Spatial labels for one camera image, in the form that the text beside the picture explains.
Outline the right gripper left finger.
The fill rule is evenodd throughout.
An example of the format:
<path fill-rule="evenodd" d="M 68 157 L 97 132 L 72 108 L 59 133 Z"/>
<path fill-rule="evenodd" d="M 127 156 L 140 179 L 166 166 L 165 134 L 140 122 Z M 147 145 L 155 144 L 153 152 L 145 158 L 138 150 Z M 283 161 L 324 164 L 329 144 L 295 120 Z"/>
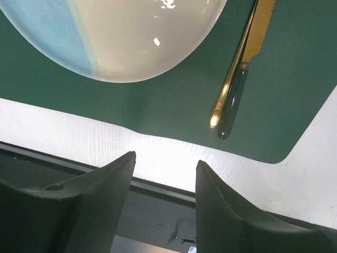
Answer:
<path fill-rule="evenodd" d="M 109 252 L 135 163 L 76 176 L 1 152 L 1 252 Z"/>

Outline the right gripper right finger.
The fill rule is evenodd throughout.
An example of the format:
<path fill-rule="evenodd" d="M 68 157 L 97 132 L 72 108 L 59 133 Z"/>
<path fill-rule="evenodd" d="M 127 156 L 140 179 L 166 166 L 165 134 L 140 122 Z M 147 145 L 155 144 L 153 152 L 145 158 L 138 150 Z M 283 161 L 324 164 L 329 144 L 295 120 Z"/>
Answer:
<path fill-rule="evenodd" d="M 263 211 L 204 161 L 196 167 L 197 252 L 336 252 L 336 230 Z"/>

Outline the gold spoon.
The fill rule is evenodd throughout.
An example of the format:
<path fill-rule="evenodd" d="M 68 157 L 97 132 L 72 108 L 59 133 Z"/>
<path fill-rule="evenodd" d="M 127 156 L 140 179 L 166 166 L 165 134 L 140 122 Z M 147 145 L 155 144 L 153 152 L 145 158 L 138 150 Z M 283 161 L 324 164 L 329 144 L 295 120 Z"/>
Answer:
<path fill-rule="evenodd" d="M 242 54 L 243 54 L 243 50 L 245 48 L 246 40 L 247 40 L 249 31 L 250 31 L 250 28 L 251 28 L 251 24 L 252 24 L 252 21 L 253 21 L 253 17 L 254 17 L 254 14 L 255 14 L 257 3 L 258 3 L 258 1 L 255 1 L 254 7 L 252 9 L 252 12 L 251 12 L 251 15 L 250 15 L 250 18 L 249 18 L 249 21 L 248 21 L 247 26 L 245 28 L 245 31 L 242 35 L 240 44 L 237 48 L 236 55 L 234 57 L 234 60 L 232 61 L 230 70 L 229 70 L 229 72 L 226 76 L 226 79 L 223 83 L 221 91 L 220 91 L 220 93 L 219 93 L 219 95 L 218 95 L 218 97 L 215 101 L 214 107 L 211 111 L 211 114 L 210 114 L 210 117 L 209 117 L 209 127 L 211 129 L 215 129 L 220 122 L 220 119 L 221 119 L 221 116 L 222 116 L 222 110 L 225 106 L 226 99 L 227 99 L 228 94 L 229 94 L 230 89 L 231 89 L 231 82 L 232 82 L 235 70 L 236 70 L 237 66 L 239 65 L 240 59 L 241 59 Z"/>

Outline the gold knife black handle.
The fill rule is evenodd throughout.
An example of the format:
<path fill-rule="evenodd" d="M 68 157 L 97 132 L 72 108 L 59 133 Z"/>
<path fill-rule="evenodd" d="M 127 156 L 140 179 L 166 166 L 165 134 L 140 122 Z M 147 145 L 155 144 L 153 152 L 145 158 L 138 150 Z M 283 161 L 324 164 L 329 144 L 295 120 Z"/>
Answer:
<path fill-rule="evenodd" d="M 235 70 L 231 82 L 231 89 L 217 127 L 217 136 L 222 140 L 227 139 L 232 131 L 249 70 L 249 62 L 260 52 L 273 13 L 274 5 L 274 0 L 258 1 L 257 3 L 245 48 L 239 65 Z"/>

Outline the dark green placemat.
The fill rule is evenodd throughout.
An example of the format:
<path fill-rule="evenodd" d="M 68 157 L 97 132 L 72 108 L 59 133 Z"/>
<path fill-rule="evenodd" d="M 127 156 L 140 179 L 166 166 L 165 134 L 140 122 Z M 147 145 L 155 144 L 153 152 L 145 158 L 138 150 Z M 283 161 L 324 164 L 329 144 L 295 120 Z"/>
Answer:
<path fill-rule="evenodd" d="M 1 98 L 278 163 L 336 86 L 336 1 L 277 1 L 228 139 L 208 126 L 253 7 L 228 1 L 202 44 L 153 79 L 112 84 L 48 59 L 1 16 Z"/>

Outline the cream and blue plate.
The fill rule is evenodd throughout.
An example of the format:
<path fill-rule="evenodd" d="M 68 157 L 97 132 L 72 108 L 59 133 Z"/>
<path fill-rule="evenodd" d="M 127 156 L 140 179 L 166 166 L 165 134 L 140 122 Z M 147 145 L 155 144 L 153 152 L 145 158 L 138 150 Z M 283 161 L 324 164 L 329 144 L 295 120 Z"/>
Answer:
<path fill-rule="evenodd" d="M 167 72 L 207 37 L 225 1 L 1 1 L 19 33 L 57 64 L 105 82 Z"/>

